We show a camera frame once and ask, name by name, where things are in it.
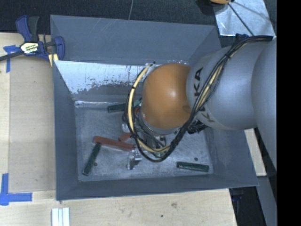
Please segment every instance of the silver object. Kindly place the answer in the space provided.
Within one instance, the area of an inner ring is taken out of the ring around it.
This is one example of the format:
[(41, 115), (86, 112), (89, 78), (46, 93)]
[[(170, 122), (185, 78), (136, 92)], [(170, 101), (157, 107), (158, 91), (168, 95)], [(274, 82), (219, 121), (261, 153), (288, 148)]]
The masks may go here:
[(128, 153), (127, 169), (133, 170), (136, 165), (142, 160), (142, 156), (138, 150), (132, 150)]
[(70, 226), (69, 208), (51, 210), (51, 226)]
[(236, 33), (275, 36), (269, 14), (263, 0), (235, 0), (230, 2), (235, 10), (226, 5), (223, 9), (214, 7), (216, 23), (220, 35), (235, 36)]

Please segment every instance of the wooden table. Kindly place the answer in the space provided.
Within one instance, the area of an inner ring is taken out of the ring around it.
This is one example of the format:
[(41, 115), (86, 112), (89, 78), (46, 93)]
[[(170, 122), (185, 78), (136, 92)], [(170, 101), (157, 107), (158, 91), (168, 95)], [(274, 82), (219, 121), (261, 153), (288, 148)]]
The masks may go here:
[[(22, 42), (17, 33), (0, 33), (0, 56), (3, 46)], [(9, 173), (9, 192), (33, 192), (32, 202), (0, 206), (0, 225), (49, 226), (52, 208), (64, 207), (72, 226), (237, 225), (228, 189), (56, 201), (52, 96), (48, 62), (19, 56), (10, 73), (0, 62), (0, 180)], [(246, 135), (256, 173), (264, 176), (253, 130)]]

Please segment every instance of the metal bracket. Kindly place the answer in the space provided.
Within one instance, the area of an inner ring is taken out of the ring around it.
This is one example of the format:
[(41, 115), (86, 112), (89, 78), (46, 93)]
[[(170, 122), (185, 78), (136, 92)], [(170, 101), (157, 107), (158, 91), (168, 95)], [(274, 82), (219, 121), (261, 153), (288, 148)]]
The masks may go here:
[(51, 212), (51, 226), (70, 226), (69, 208), (54, 208)]
[(138, 150), (132, 150), (128, 153), (127, 169), (132, 170), (142, 160), (142, 156)]

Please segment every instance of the blue clamp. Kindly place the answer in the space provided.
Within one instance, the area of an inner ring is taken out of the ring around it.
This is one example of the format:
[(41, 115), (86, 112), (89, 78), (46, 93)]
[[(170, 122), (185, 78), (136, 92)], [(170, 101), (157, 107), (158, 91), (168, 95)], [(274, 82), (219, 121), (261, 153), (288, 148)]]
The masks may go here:
[[(39, 17), (37, 16), (28, 16), (24, 15), (16, 20), (16, 27), (18, 33), (22, 35), (24, 38), (24, 43), (19, 46), (19, 50), (16, 48), (14, 50), (15, 53), (8, 53), (5, 56), (0, 57), (0, 61), (9, 60), (10, 58), (25, 55), (25, 56), (35, 56), (42, 58), (46, 61), (49, 61), (50, 53), (47, 51), (47, 47), (56, 46), (56, 53), (60, 60), (63, 59), (65, 55), (65, 43), (62, 37), (55, 37), (54, 41), (51, 42), (41, 42), (39, 41), (39, 37), (37, 35), (37, 24)], [(7, 64), (7, 72), (10, 71), (10, 61)]]
[(8, 206), (10, 202), (31, 202), (32, 193), (8, 193), (8, 173), (2, 174), (0, 205)]

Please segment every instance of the yellow cable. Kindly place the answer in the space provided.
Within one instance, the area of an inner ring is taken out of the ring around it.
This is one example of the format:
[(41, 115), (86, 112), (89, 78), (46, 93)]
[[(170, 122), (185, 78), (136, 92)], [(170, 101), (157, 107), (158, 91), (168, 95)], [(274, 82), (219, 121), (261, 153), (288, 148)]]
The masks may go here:
[[(149, 67), (151, 64), (148, 64), (142, 71), (141, 73), (138, 75), (136, 81), (134, 82), (131, 91), (129, 93), (129, 97), (128, 97), (128, 104), (127, 104), (127, 114), (128, 114), (128, 123), (130, 126), (130, 129), (135, 132), (134, 129), (134, 123), (133, 123), (133, 117), (132, 117), (132, 101), (133, 101), (133, 97), (134, 97), (134, 92), (136, 90), (136, 86), (138, 85), (139, 81), (141, 80), (141, 78), (144, 76), (144, 74), (148, 71)], [(140, 139), (137, 138), (137, 141), (139, 142), (139, 144), (147, 151), (152, 152), (152, 153), (157, 153), (157, 152), (164, 152), (166, 150), (169, 149), (170, 145), (167, 145), (165, 147), (162, 147), (160, 149), (152, 149), (150, 147), (148, 147), (147, 145), (145, 145)]]
[(207, 84), (207, 86), (205, 87), (205, 89), (204, 89), (204, 91), (203, 91), (203, 93), (202, 93), (202, 95), (201, 95), (201, 98), (200, 98), (200, 100), (199, 100), (199, 102), (198, 102), (197, 108), (200, 108), (200, 107), (202, 106), (202, 104), (207, 100), (207, 94), (208, 94), (208, 92), (209, 92), (209, 90), (210, 90), (210, 87), (211, 87), (213, 81), (214, 81), (214, 80), (218, 77), (218, 75), (221, 73), (221, 71), (222, 71), (222, 66), (220, 66), (220, 67), (214, 72), (214, 74), (212, 75), (212, 77), (210, 78), (209, 83)]

